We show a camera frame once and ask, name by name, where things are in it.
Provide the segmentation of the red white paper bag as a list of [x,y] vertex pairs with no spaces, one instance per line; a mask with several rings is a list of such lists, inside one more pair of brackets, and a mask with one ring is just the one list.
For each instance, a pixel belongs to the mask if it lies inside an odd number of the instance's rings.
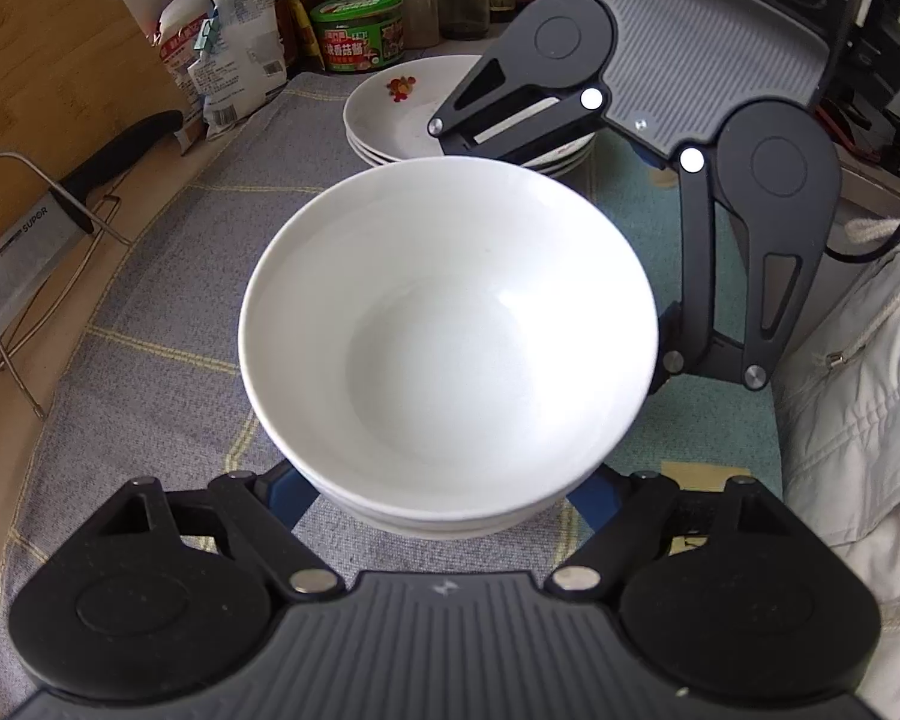
[[160,13],[154,47],[160,62],[182,93],[193,103],[198,98],[188,68],[196,60],[193,44],[212,10],[212,0],[172,0]]

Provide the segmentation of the white ceramic bowl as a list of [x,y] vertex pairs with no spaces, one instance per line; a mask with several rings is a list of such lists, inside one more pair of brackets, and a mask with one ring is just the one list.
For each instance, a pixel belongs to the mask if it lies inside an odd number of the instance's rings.
[[628,239],[499,161],[375,167],[310,200],[245,291],[238,359],[269,438],[364,522],[510,527],[628,433],[658,330]]

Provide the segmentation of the white plate with fruit print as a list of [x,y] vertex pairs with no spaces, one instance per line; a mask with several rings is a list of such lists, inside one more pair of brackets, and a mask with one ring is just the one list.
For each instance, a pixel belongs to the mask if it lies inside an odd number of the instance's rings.
[[477,55],[439,55],[380,70],[344,103],[343,124],[352,151],[371,166],[442,156],[425,126]]

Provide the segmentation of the white jacket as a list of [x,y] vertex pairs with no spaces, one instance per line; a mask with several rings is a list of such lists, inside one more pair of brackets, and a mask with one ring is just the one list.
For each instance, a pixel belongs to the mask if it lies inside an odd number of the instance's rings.
[[859,693],[900,718],[900,243],[788,353],[774,398],[785,502],[878,601]]

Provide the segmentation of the grey checked dish mat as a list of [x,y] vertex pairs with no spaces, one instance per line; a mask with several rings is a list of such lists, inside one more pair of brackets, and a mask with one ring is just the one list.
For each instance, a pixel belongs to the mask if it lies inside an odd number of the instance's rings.
[[92,310],[27,463],[0,564],[0,718],[32,692],[7,632],[14,596],[121,486],[169,491],[281,454],[240,380],[237,325],[279,227],[362,171],[343,130],[346,78],[302,73],[141,232]]

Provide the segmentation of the bamboo cutting board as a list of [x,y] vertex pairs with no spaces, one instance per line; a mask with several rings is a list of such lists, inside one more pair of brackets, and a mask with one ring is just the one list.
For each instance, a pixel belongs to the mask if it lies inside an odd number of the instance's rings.
[[0,151],[59,179],[137,121],[183,107],[123,0],[0,0]]

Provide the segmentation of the teal cloth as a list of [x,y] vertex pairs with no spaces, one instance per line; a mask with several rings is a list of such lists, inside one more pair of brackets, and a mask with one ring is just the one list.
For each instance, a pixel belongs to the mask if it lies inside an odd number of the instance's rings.
[[645,400],[626,437],[608,457],[623,475],[661,472],[668,463],[712,463],[746,470],[782,491],[781,446],[769,387],[751,390],[730,349],[745,339],[748,273],[731,218],[714,206],[712,234],[691,250],[712,252],[683,263],[681,193],[658,177],[628,140],[605,130],[569,184],[626,236],[649,278],[662,317],[663,382]]

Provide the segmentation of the yellow lid spice jar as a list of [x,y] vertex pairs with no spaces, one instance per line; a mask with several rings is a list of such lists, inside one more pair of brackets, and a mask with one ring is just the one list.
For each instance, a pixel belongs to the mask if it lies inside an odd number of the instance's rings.
[[440,39],[439,0],[403,0],[403,23],[408,49],[434,47]]

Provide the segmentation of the dark soy sauce bottle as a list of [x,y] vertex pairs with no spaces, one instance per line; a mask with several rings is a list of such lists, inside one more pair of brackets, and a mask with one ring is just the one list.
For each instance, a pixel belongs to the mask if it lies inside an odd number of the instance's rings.
[[301,0],[274,0],[274,11],[287,73],[295,75],[304,70],[322,70],[323,59],[317,37],[313,34]]

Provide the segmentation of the white clipped powder bag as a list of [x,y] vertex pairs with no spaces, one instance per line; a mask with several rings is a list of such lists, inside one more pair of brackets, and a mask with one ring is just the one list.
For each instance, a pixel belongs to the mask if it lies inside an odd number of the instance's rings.
[[268,104],[287,82],[274,0],[212,0],[188,67],[209,138]]

